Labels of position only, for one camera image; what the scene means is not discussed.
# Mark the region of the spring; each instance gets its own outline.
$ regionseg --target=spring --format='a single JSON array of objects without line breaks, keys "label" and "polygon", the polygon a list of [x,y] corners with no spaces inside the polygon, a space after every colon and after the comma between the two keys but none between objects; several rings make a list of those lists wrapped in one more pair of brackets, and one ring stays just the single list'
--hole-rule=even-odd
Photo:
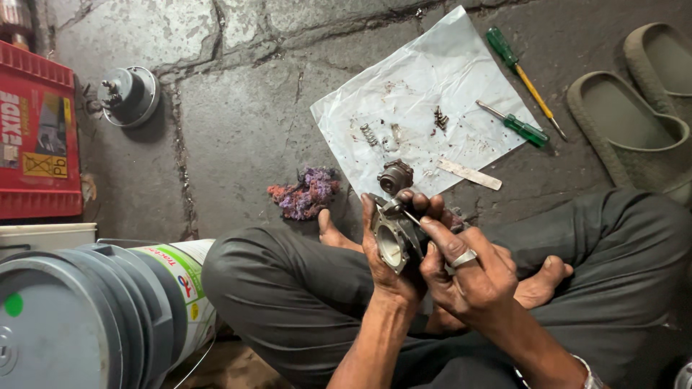
[{"label": "spring", "polygon": [[363,133],[363,135],[365,135],[365,140],[367,141],[368,145],[375,146],[377,144],[377,138],[372,133],[372,130],[370,129],[370,126],[367,125],[367,123],[361,126],[361,132]]}]

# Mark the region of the gray slipper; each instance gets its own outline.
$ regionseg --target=gray slipper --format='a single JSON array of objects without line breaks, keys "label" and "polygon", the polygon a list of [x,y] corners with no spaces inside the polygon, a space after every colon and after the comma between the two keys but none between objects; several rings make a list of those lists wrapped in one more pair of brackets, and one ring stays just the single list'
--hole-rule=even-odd
[{"label": "gray slipper", "polygon": [[692,125],[692,40],[668,24],[652,23],[629,34],[623,49],[651,107]]},{"label": "gray slipper", "polygon": [[616,186],[692,199],[689,126],[658,114],[622,78],[605,71],[579,78],[567,104]]}]

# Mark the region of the white paper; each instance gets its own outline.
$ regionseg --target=white paper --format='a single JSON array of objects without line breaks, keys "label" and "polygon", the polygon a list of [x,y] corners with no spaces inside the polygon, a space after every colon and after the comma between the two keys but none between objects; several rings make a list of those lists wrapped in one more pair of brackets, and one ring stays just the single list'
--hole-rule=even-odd
[{"label": "white paper", "polygon": [[[310,110],[358,195],[388,198],[377,174],[385,162],[401,158],[414,169],[412,189],[433,196],[462,180],[437,168],[438,156],[479,170],[525,142],[476,100],[537,127],[460,6]],[[437,105],[449,122],[445,132],[437,129],[431,136]],[[378,145],[365,141],[364,123]],[[400,128],[398,149],[393,124]]]}]

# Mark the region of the person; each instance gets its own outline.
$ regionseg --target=person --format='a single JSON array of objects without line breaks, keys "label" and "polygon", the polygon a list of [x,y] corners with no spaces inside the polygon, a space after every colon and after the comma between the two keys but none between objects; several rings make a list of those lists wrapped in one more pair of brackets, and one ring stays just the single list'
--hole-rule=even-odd
[{"label": "person", "polygon": [[[398,196],[432,241],[401,275],[379,259],[367,195],[362,245],[324,210],[322,243],[245,228],[210,249],[209,300],[296,388],[614,386],[689,264],[692,216],[658,194],[589,194],[457,235],[441,196]],[[426,291],[429,316],[417,313]]]}]

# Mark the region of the green screwdriver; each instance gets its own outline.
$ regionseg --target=green screwdriver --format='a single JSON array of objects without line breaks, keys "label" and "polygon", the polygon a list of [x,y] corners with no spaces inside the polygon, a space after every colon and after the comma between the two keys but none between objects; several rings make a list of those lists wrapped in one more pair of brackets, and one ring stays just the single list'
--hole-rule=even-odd
[{"label": "green screwdriver", "polygon": [[476,104],[480,105],[483,109],[490,112],[491,114],[497,116],[499,119],[502,119],[502,124],[504,124],[505,127],[513,129],[517,132],[517,134],[521,135],[523,138],[527,139],[534,145],[538,147],[543,147],[545,143],[550,141],[550,137],[548,135],[544,134],[534,126],[522,122],[521,120],[517,119],[516,116],[512,114],[506,116],[502,115],[500,112],[497,112],[496,110],[490,108],[488,105],[486,105],[484,102],[480,100],[476,100]]},{"label": "green screwdriver", "polygon": [[490,43],[490,46],[492,46],[495,49],[495,51],[498,54],[500,54],[500,57],[502,57],[504,64],[507,65],[514,73],[519,75],[521,80],[529,89],[529,92],[531,92],[531,95],[534,96],[536,102],[543,110],[545,116],[548,118],[548,120],[550,120],[550,123],[552,123],[553,127],[555,127],[562,139],[564,139],[565,142],[567,142],[567,136],[565,135],[565,132],[563,132],[560,126],[558,126],[558,123],[555,121],[553,112],[545,104],[545,101],[543,101],[543,98],[541,98],[540,94],[538,94],[538,91],[534,87],[534,84],[531,82],[531,80],[529,80],[529,77],[526,75],[526,73],[524,73],[524,70],[521,69],[521,66],[519,66],[519,58],[517,58],[517,56],[514,55],[514,53],[512,53],[512,49],[509,47],[509,44],[507,43],[507,40],[504,38],[504,35],[502,35],[502,33],[500,32],[500,29],[497,27],[490,27],[485,36],[486,38],[488,38],[488,43]]}]

